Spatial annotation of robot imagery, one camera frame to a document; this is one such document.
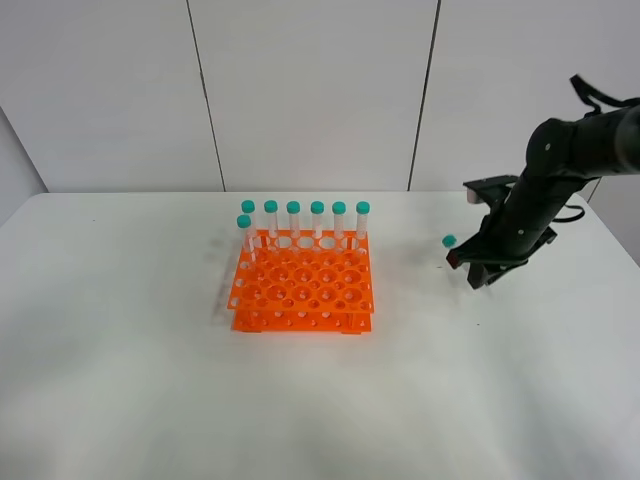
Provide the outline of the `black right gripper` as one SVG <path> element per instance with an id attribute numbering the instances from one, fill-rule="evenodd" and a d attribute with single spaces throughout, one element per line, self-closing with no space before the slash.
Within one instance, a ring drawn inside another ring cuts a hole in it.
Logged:
<path id="1" fill-rule="evenodd" d="M 489 286 L 510 271 L 511 266 L 527 263 L 542 246 L 552 242 L 552 221 L 542 219 L 502 219 L 481 230 L 446 255 L 446 261 L 457 269 L 470 264 L 467 282 L 473 289 Z"/>

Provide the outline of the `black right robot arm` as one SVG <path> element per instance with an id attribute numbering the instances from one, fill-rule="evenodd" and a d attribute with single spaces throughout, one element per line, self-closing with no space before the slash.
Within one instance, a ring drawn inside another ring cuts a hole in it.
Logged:
<path id="1" fill-rule="evenodd" d="M 550 224 L 571 196 L 598 178 L 639 173 L 639 107 L 627 106 L 578 121 L 549 119 L 533 132 L 519 176 L 464 184 L 471 203 L 490 211 L 479 231 L 447 254 L 449 265 L 469 266 L 474 289 L 528 263 L 553 242 Z"/>

